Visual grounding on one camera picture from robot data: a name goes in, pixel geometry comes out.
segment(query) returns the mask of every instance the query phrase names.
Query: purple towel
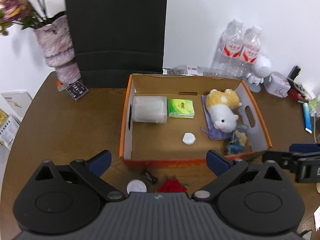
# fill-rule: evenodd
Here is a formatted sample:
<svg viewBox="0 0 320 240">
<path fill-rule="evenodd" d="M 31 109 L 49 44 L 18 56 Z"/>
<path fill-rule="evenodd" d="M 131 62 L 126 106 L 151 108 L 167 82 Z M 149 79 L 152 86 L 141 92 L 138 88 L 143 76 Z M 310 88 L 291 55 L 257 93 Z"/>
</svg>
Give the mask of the purple towel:
<svg viewBox="0 0 320 240">
<path fill-rule="evenodd" d="M 205 121 L 207 122 L 208 131 L 206 129 L 204 129 L 203 127 L 201 127 L 201 130 L 205 131 L 209 135 L 209 138 L 213 139 L 213 140 L 230 139 L 232 136 L 232 133 L 222 132 L 219 129 L 215 129 L 215 127 L 213 126 L 213 123 L 210 118 L 210 114 L 209 114 L 207 108 L 205 107 L 205 99 L 206 98 L 207 98 L 206 95 L 201 96 L 202 107 L 203 107 L 203 111 L 204 111 L 204 115 L 205 115 Z"/>
</svg>

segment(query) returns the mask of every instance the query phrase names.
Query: pink marbled vase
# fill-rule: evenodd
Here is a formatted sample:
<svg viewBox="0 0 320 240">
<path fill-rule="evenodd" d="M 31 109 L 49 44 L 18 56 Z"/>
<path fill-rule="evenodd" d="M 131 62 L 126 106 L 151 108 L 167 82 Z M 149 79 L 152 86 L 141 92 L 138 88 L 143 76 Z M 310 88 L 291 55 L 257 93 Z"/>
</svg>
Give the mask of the pink marbled vase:
<svg viewBox="0 0 320 240">
<path fill-rule="evenodd" d="M 34 32 L 47 65 L 55 68 L 59 81 L 71 84 L 80 79 L 67 16 L 63 15 Z"/>
</svg>

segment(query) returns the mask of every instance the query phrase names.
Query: green package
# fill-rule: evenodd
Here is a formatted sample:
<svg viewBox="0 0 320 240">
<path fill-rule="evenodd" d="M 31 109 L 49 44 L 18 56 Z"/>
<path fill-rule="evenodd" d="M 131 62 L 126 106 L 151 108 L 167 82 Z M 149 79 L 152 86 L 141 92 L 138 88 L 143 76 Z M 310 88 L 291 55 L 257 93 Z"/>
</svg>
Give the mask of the green package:
<svg viewBox="0 0 320 240">
<path fill-rule="evenodd" d="M 192 100 L 189 99 L 169 99 L 168 100 L 169 117 L 193 118 L 195 111 Z"/>
</svg>

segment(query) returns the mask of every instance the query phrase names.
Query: plush toy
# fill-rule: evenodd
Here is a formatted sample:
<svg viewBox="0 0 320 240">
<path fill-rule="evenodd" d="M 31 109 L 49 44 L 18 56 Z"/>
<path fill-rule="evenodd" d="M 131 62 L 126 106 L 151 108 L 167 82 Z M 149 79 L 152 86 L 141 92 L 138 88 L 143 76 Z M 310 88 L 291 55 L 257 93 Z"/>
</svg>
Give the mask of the plush toy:
<svg viewBox="0 0 320 240">
<path fill-rule="evenodd" d="M 205 101 L 213 126 L 222 132 L 233 132 L 239 116 L 231 109 L 242 106 L 236 92 L 227 89 L 224 92 L 213 89 Z"/>
</svg>

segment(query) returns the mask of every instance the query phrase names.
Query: toothpaste tube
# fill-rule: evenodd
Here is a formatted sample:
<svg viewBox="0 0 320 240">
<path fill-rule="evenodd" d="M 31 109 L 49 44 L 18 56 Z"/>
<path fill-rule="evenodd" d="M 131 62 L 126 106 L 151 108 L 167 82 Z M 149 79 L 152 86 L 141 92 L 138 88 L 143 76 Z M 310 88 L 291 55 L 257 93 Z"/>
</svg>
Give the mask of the toothpaste tube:
<svg viewBox="0 0 320 240">
<path fill-rule="evenodd" d="M 303 103 L 302 106 L 303 106 L 305 130 L 309 133 L 312 133 L 311 118 L 310 118 L 308 103 Z"/>
</svg>

